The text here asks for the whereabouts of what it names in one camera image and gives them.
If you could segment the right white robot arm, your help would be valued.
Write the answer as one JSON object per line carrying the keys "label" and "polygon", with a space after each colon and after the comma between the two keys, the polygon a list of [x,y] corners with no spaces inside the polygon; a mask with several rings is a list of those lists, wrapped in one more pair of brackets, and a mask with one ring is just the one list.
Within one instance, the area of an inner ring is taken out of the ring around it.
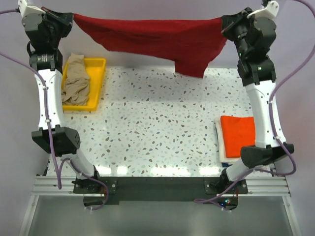
{"label": "right white robot arm", "polygon": [[276,24],[247,7],[222,17],[222,35],[232,41],[238,53],[238,74],[252,105],[255,144],[241,148],[241,158],[221,173],[219,187],[231,193],[237,182],[253,170],[284,157],[291,157],[294,145],[283,134],[275,98],[276,72],[267,53],[276,39]]}

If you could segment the dark red t shirt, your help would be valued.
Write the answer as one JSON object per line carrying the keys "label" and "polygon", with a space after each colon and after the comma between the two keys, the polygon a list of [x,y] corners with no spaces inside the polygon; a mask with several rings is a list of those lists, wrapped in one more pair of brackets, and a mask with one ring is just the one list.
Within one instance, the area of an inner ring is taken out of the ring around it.
{"label": "dark red t shirt", "polygon": [[222,51],[221,18],[210,20],[115,20],[74,15],[78,27],[112,52],[167,59],[175,71],[202,78]]}

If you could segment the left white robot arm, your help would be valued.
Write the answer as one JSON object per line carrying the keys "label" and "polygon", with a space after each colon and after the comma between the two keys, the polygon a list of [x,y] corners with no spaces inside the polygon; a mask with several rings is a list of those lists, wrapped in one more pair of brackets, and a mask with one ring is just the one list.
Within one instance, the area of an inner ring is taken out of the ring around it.
{"label": "left white robot arm", "polygon": [[86,179],[84,186],[87,190],[96,193],[101,189],[102,181],[97,178],[96,167],[80,150],[78,131],[67,127],[63,116],[63,56],[59,42],[70,33],[73,18],[72,13],[58,13],[44,7],[22,18],[29,38],[29,65],[35,72],[40,102],[38,130],[32,132],[31,137],[52,156],[57,174],[61,174],[61,165],[57,163],[59,157],[72,166],[78,179]]}

